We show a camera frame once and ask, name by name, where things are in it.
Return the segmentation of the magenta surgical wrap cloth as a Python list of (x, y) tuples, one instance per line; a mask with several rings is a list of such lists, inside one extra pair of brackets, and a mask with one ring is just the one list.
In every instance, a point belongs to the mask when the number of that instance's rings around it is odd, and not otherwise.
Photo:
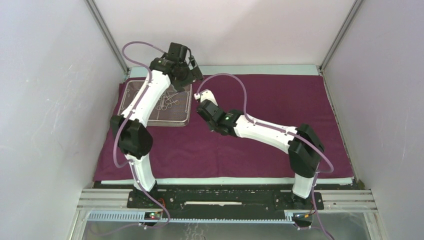
[[(324, 145), (333, 164), (322, 179), (351, 178), (353, 169), (319, 75), (246, 74), (217, 76), (211, 90), (225, 111), (247, 109), (254, 118), (284, 126), (308, 124)], [(289, 157), (256, 140), (212, 132), (191, 106), (186, 126), (149, 126), (153, 138), (150, 162), (153, 175), (168, 178), (291, 178)]]

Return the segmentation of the metal mesh instrument tray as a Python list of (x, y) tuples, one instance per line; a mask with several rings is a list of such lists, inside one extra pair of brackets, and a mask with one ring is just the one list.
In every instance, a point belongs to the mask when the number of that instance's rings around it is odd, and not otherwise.
[[(135, 99), (144, 81), (143, 77), (132, 77), (126, 81), (123, 97), (119, 103), (118, 115), (121, 115)], [(184, 87), (182, 92), (176, 92), (172, 87), (167, 88), (155, 104), (147, 125), (151, 127), (186, 126), (190, 121), (192, 94), (193, 87), (191, 85)]]

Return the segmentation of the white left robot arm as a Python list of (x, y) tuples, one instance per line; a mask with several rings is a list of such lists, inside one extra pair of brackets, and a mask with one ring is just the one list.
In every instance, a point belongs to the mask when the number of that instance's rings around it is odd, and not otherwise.
[(124, 167), (117, 159), (117, 150), (120, 150), (130, 166), (135, 188), (142, 191), (138, 201), (145, 208), (153, 208), (158, 202), (158, 194), (152, 191), (156, 179), (149, 156), (154, 143), (147, 130), (149, 117), (168, 88), (183, 92), (186, 86), (202, 81), (204, 77), (191, 49), (175, 42), (170, 43), (168, 51), (152, 60), (150, 65), (139, 65), (147, 70), (142, 87), (122, 114), (110, 119), (115, 137), (113, 161), (117, 168)]

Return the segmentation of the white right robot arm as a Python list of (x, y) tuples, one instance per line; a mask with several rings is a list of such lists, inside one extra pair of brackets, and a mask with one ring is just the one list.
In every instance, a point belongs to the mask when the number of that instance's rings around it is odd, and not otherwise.
[(249, 115), (242, 111), (232, 109), (225, 112), (210, 100), (201, 102), (196, 112), (212, 132), (255, 140), (287, 154), (294, 172), (291, 204), (297, 209), (304, 209), (310, 204), (318, 166), (324, 158), (324, 146), (308, 124), (293, 127), (249, 120)]

